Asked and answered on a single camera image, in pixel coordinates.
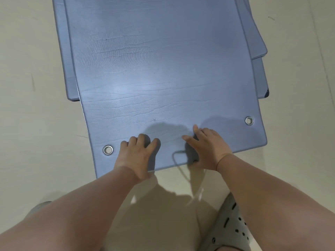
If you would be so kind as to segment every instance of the person's left hand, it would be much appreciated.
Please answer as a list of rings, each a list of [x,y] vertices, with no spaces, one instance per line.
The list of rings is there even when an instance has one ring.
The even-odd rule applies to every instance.
[[[138,138],[132,136],[129,142],[122,141],[114,168],[128,167],[134,171],[140,181],[148,179],[150,177],[148,161],[158,145],[158,139],[155,138],[146,148],[144,142],[144,134],[139,134]]]

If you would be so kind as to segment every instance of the tile grout line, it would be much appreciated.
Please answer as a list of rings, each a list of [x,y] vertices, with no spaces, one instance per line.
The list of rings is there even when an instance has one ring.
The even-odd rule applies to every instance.
[[[324,69],[324,72],[325,72],[325,75],[326,75],[328,89],[329,89],[329,92],[330,92],[330,98],[332,100],[333,109],[334,109],[334,112],[335,112],[334,98],[333,98],[332,89],[331,89],[330,83],[329,83],[329,77],[328,77],[328,72],[327,72],[327,68],[326,68],[325,59],[323,57],[323,53],[322,53],[322,49],[321,49],[321,43],[320,43],[319,34],[318,34],[317,29],[316,29],[316,23],[315,23],[314,13],[313,13],[313,10],[312,10],[311,0],[307,0],[307,1],[308,1],[308,6],[309,6],[309,9],[310,9],[310,13],[311,13],[312,21],[313,21],[314,32],[316,34],[316,39],[317,39],[317,42],[318,42],[318,47],[319,47],[319,51],[320,51],[320,55],[321,55],[321,60],[322,60],[322,66],[323,66],[323,69]]]

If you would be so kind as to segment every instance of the foot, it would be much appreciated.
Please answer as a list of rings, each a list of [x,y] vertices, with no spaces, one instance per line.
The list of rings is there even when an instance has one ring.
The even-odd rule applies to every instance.
[[[251,237],[240,209],[230,193],[220,208],[216,222],[203,239],[198,251],[215,251],[220,247],[233,247],[241,251],[251,251]]]

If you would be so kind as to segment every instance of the metal grommet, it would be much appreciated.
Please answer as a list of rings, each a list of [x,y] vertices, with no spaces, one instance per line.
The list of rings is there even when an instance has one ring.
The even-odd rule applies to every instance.
[[[103,152],[106,154],[106,155],[111,155],[113,153],[113,147],[110,146],[110,145],[106,145],[104,148],[103,148]]]
[[[248,116],[247,118],[245,118],[245,123],[250,126],[254,123],[254,119]]]

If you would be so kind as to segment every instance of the person's left arm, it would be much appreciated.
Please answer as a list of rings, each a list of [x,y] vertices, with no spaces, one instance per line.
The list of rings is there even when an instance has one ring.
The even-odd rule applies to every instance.
[[[99,250],[130,190],[147,179],[158,144],[143,134],[123,141],[114,170],[50,203],[0,235],[0,250]]]

